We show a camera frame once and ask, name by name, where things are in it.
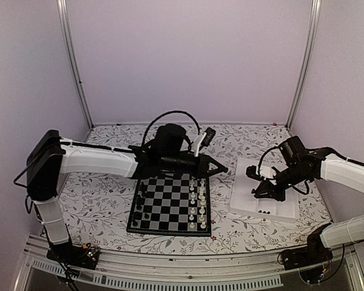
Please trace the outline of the black and grey chessboard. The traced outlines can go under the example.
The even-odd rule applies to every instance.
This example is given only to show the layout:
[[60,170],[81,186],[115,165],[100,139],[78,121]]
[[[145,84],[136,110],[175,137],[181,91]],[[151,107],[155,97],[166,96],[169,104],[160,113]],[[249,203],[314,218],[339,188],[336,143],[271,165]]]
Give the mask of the black and grey chessboard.
[[[127,220],[127,232],[143,235],[210,237],[212,229],[208,178],[201,178],[206,181],[206,194],[208,198],[207,230],[203,232],[188,230],[189,181],[191,178],[194,177],[189,174],[181,176],[174,174],[172,176],[157,176],[137,181]],[[147,195],[145,203],[142,205],[142,210],[137,210],[137,199],[141,197],[141,182],[147,185]],[[135,212],[141,213],[141,219],[134,219],[133,215]],[[144,219],[145,213],[149,214],[149,219]],[[138,222],[137,227],[132,225],[133,221]]]

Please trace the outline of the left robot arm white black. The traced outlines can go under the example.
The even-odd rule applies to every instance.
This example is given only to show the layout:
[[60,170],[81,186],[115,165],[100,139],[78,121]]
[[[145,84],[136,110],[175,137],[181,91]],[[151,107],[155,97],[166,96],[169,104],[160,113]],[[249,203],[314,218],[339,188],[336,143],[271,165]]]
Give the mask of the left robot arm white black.
[[35,205],[50,248],[65,263],[78,258],[58,203],[57,183],[63,173],[102,173],[131,179],[147,179],[162,174],[188,174],[209,178],[228,168],[201,153],[215,136],[215,130],[199,131],[194,141],[184,127],[168,123],[159,126],[155,137],[126,148],[76,142],[49,130],[29,154],[25,169],[13,180],[26,177],[23,188]]

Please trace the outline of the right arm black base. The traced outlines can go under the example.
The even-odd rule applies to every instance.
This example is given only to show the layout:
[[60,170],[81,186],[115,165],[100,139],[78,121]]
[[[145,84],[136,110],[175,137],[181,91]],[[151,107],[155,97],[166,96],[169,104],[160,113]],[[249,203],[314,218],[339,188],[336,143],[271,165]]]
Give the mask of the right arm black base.
[[325,278],[333,259],[330,249],[314,243],[296,249],[285,249],[277,256],[277,262],[285,270],[298,270],[303,282],[320,284]]

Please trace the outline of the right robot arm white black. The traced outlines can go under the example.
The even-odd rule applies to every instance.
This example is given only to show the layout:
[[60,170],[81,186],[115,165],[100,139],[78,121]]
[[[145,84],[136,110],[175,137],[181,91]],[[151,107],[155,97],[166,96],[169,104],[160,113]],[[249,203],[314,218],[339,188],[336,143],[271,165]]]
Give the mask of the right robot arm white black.
[[[298,136],[286,139],[276,148],[285,160],[286,169],[279,171],[261,163],[246,169],[248,178],[259,181],[251,192],[255,198],[283,202],[287,189],[316,179],[335,182],[364,194],[364,163],[347,158],[331,147],[308,149]],[[315,230],[308,236],[308,246],[301,256],[306,264],[315,264],[324,256],[325,249],[360,241],[364,241],[364,215]]]

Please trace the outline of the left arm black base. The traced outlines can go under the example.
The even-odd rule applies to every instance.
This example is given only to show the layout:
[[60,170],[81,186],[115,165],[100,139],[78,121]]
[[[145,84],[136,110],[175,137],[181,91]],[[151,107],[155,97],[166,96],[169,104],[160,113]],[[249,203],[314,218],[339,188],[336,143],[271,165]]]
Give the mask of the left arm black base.
[[84,269],[95,270],[98,264],[100,248],[91,243],[76,246],[71,242],[54,245],[51,244],[47,258],[61,264],[76,266]]

